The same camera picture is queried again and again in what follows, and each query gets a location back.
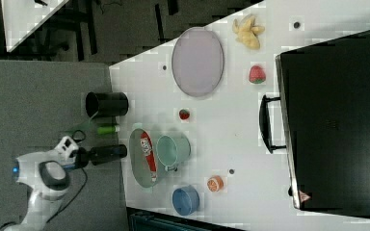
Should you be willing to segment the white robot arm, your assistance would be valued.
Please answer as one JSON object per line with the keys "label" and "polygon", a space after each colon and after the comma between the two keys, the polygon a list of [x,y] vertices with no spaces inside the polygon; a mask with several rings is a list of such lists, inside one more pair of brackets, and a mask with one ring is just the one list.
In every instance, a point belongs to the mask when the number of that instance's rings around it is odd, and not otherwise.
{"label": "white robot arm", "polygon": [[64,198],[71,186],[69,172],[84,167],[120,160],[127,156],[123,144],[94,147],[87,151],[76,144],[58,144],[49,151],[32,152],[13,159],[12,175],[15,183],[31,190],[28,209],[20,223],[7,222],[2,231],[42,231],[44,226],[61,213],[67,205]]}

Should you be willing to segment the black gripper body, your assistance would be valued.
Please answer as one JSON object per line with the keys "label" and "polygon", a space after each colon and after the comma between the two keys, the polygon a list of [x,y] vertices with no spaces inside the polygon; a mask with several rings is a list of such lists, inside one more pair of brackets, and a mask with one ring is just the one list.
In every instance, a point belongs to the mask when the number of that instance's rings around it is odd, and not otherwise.
{"label": "black gripper body", "polygon": [[80,147],[76,154],[75,167],[83,168],[89,163],[98,166],[125,158],[126,156],[127,147],[124,144],[98,146],[93,147],[91,150]]}

